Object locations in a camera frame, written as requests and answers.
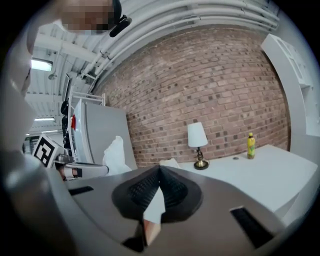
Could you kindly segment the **person's left hand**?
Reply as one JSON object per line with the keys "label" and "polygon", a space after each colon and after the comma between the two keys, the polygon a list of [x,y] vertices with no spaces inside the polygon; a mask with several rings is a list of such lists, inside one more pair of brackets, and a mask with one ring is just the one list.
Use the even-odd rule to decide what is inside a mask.
{"label": "person's left hand", "polygon": [[61,167],[58,169],[62,179],[64,181],[75,180],[83,177],[82,169],[80,168],[70,168],[70,167]]}

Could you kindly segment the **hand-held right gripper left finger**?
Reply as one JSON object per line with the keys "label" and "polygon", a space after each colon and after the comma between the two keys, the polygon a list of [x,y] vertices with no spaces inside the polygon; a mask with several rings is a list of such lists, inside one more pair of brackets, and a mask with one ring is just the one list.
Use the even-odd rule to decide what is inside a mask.
{"label": "hand-held right gripper left finger", "polygon": [[159,228],[145,220],[159,188],[159,166],[66,183],[76,209],[72,229],[78,252],[160,252]]}

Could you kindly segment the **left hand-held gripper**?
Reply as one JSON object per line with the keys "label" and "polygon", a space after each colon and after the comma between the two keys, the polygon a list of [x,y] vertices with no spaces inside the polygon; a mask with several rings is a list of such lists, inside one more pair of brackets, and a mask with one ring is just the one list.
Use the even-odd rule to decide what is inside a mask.
{"label": "left hand-held gripper", "polygon": [[69,167],[82,169],[83,177],[103,177],[109,173],[109,168],[105,165],[91,163],[72,163],[74,158],[69,153],[69,149],[60,146],[47,135],[42,134],[33,150],[33,156],[39,159],[46,168]]}

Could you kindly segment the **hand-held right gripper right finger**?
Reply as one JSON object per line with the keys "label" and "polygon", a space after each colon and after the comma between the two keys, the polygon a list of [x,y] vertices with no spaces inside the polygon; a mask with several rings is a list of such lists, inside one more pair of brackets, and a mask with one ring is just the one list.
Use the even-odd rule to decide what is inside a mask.
{"label": "hand-held right gripper right finger", "polygon": [[250,256],[284,230],[270,210],[227,182],[168,166],[157,174],[166,209],[149,256]]}

